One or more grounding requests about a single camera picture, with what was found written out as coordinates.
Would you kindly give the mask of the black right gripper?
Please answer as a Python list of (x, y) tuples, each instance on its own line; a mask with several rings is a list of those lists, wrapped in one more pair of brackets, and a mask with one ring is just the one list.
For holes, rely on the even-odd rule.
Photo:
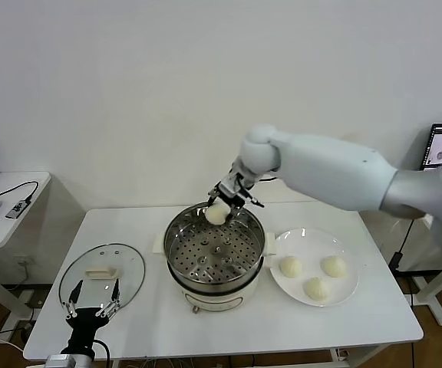
[(219, 189), (209, 191), (208, 196), (207, 207), (212, 206), (218, 198), (231, 208), (226, 216), (225, 222), (230, 222), (242, 214), (244, 211), (243, 207), (246, 205), (246, 200), (242, 196), (235, 194), (233, 197), (229, 197)]

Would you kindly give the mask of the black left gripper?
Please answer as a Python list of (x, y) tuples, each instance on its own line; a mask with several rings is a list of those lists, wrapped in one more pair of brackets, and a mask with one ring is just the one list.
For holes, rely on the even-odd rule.
[(97, 331), (108, 324), (120, 308), (120, 280), (116, 279), (110, 301), (101, 309), (78, 308), (76, 304), (81, 293), (83, 281), (79, 280), (72, 289), (68, 300), (62, 302), (67, 311), (66, 322), (71, 327), (68, 345), (61, 353), (94, 353), (92, 346)]

